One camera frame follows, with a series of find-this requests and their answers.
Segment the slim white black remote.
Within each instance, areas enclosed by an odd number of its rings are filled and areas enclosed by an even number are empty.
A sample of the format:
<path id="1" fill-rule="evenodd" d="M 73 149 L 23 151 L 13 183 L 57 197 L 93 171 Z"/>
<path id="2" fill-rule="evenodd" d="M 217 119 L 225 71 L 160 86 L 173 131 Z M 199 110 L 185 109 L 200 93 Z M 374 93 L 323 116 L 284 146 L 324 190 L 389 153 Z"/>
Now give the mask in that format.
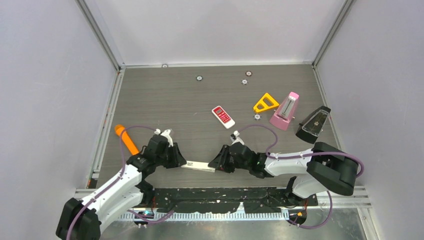
<path id="1" fill-rule="evenodd" d="M 198 161 L 186 161 L 186 164 L 180 166 L 184 169 L 197 170 L 203 172 L 214 173 L 216 171 L 215 168 L 209 167 L 207 162 L 198 162 Z"/>

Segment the white remote control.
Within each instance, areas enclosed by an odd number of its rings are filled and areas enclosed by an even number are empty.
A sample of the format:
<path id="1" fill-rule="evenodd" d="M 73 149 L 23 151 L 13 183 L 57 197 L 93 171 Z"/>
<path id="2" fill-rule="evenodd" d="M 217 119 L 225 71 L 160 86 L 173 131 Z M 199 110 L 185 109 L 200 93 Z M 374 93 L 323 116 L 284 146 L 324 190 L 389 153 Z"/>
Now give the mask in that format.
<path id="1" fill-rule="evenodd" d="M 236 122 L 220 105 L 214 107 L 211 110 L 211 113 L 217 118 L 217 120 L 224 126 L 225 129 L 230 129 L 236 124 Z"/>

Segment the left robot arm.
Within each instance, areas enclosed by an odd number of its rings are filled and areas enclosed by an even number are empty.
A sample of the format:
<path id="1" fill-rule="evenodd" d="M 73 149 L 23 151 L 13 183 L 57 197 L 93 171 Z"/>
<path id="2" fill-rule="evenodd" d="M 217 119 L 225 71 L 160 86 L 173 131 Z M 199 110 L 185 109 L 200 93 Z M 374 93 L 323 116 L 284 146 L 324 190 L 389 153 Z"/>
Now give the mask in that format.
<path id="1" fill-rule="evenodd" d="M 158 166 L 169 169 L 186 164 L 171 132 L 156 132 L 144 151 L 131 156 L 105 184 L 82 199 L 69 199 L 63 207 L 56 236 L 61 240 L 98 240 L 127 210 L 138 205 L 148 207 L 155 192 L 146 177 Z"/>

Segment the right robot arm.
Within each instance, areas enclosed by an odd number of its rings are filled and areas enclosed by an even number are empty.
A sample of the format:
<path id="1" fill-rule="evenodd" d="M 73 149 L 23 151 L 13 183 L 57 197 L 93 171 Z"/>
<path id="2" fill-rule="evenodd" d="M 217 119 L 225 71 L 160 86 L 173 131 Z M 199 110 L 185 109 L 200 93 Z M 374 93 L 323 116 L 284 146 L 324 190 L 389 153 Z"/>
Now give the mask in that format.
<path id="1" fill-rule="evenodd" d="M 299 205 L 309 196 L 324 191 L 352 196 L 356 179 L 365 170 L 363 162 L 357 157 L 325 142 L 316 142 L 312 148 L 285 154 L 254 152 L 236 142 L 224 145 L 208 166 L 226 173 L 243 169 L 260 179 L 292 175 L 285 192 L 285 198 L 291 205 Z"/>

